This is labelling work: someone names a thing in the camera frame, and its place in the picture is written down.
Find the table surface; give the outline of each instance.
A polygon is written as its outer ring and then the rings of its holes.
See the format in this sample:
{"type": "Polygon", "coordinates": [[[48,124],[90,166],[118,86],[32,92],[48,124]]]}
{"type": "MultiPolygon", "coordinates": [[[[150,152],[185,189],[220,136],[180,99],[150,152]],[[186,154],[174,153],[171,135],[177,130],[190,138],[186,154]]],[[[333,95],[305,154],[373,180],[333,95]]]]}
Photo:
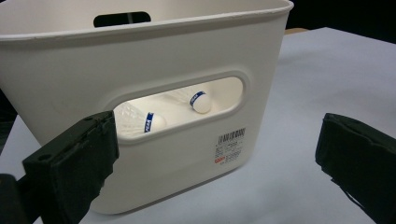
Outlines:
{"type": "MultiPolygon", "coordinates": [[[[373,224],[320,170],[315,150],[328,112],[396,136],[395,58],[396,45],[329,28],[285,35],[246,165],[134,213],[89,212],[81,223],[373,224]]],[[[0,173],[20,178],[21,160],[38,148],[17,118],[0,173]]]]}

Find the white plastic bin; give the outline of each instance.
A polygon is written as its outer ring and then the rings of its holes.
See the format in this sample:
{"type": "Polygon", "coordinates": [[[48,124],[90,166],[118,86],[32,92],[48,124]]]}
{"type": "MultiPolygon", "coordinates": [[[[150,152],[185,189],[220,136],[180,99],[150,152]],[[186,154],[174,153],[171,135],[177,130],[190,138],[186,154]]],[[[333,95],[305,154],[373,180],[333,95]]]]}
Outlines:
{"type": "Polygon", "coordinates": [[[114,173],[92,202],[105,214],[136,209],[248,160],[291,8],[287,0],[6,0],[0,87],[42,145],[128,100],[147,96],[136,103],[163,110],[165,129],[120,139],[114,173]],[[142,11],[151,22],[93,27],[99,15],[142,11]],[[157,93],[195,84],[211,92],[214,109],[177,122],[157,93]]]}

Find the label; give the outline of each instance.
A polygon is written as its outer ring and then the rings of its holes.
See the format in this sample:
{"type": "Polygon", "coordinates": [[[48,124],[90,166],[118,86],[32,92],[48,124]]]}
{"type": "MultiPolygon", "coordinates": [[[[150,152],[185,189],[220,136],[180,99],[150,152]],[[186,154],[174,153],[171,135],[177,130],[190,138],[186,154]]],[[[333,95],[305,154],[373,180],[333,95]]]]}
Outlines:
{"type": "Polygon", "coordinates": [[[154,117],[154,113],[148,113],[145,123],[145,133],[149,133],[149,131],[151,130],[151,122],[153,117],[154,117]]]}
{"type": "Polygon", "coordinates": [[[219,136],[216,144],[215,163],[222,165],[238,159],[244,147],[245,129],[219,136]]]}
{"type": "Polygon", "coordinates": [[[200,96],[202,96],[202,95],[204,95],[204,94],[206,94],[204,91],[198,91],[197,93],[195,93],[195,95],[193,95],[193,96],[191,97],[190,106],[193,106],[193,105],[194,105],[194,102],[198,99],[198,97],[200,97],[200,96]]]}

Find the shuttlecock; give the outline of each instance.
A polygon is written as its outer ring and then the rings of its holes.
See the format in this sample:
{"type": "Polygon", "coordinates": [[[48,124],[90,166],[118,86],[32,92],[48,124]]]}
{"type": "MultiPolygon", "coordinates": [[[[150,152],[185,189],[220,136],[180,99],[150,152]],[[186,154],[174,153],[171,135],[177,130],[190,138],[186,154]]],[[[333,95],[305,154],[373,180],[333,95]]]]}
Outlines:
{"type": "Polygon", "coordinates": [[[150,112],[145,114],[128,102],[117,106],[114,115],[117,133],[125,137],[155,132],[166,126],[166,120],[161,115],[150,112]]]}
{"type": "Polygon", "coordinates": [[[212,108],[212,99],[210,96],[204,91],[199,91],[192,87],[169,91],[167,94],[181,103],[190,104],[200,114],[205,114],[212,108]]]}

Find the barcode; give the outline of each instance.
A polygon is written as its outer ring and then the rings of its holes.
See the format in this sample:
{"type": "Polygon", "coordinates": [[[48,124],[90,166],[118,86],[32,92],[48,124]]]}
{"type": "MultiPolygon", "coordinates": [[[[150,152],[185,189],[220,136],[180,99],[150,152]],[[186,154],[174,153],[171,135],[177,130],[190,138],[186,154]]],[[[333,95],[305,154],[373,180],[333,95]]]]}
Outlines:
{"type": "Polygon", "coordinates": [[[244,136],[245,135],[245,129],[246,128],[243,128],[243,129],[240,129],[238,131],[234,131],[234,132],[231,132],[231,133],[226,133],[226,134],[220,136],[219,137],[219,144],[221,144],[223,142],[233,141],[235,138],[244,136]]]}

